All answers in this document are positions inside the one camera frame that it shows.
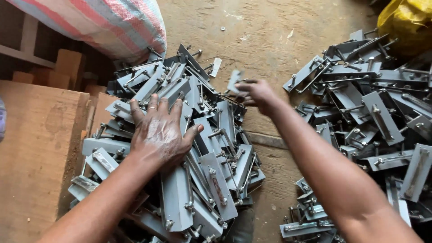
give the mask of yellow plastic bag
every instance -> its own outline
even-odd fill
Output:
[[[392,51],[415,56],[432,48],[432,0],[392,0],[378,17],[379,35],[398,42]]]

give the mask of floor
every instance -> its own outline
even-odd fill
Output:
[[[178,45],[202,49],[202,66],[223,59],[217,78],[210,82],[224,91],[233,69],[245,77],[262,78],[288,101],[282,85],[313,56],[329,45],[347,41],[359,29],[375,28],[377,16],[367,0],[159,0],[165,21],[168,56]],[[292,95],[296,105],[310,94]],[[278,136],[271,121],[251,108],[243,128]],[[290,153],[256,146],[266,174],[264,186],[253,193],[255,242],[282,242],[279,225],[297,198],[295,181],[301,178]]]

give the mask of left hand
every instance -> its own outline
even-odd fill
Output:
[[[130,111],[135,123],[135,133],[130,144],[131,153],[151,152],[160,155],[160,167],[166,164],[181,162],[184,155],[192,148],[195,136],[204,127],[196,124],[190,127],[184,137],[180,132],[180,118],[183,101],[177,99],[168,113],[168,99],[161,98],[158,105],[158,95],[152,94],[144,115],[135,99],[130,101]]]

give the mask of hand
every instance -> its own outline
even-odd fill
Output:
[[[263,79],[247,79],[244,83],[238,83],[235,87],[243,92],[240,95],[244,97],[245,106],[256,106],[261,114],[269,116],[272,108],[280,101],[273,89]]]
[[[181,162],[192,148],[195,136],[204,127],[197,124],[189,128],[184,137],[180,132],[180,117],[183,101],[177,99],[168,114],[168,99],[152,94],[144,115],[135,99],[130,101],[130,111],[135,123],[135,133],[130,144],[130,152],[150,153],[153,150],[160,156],[161,164]]]

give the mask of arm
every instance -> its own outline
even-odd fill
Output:
[[[422,242],[388,203],[375,181],[317,135],[264,80],[249,80],[245,105],[269,116],[326,213],[348,242]]]
[[[39,243],[105,243],[146,183],[163,166],[180,162],[191,149],[201,125],[180,132],[183,101],[178,99],[170,114],[168,100],[153,94],[147,115],[136,100],[131,112],[136,125],[130,153],[88,197],[48,229]]]

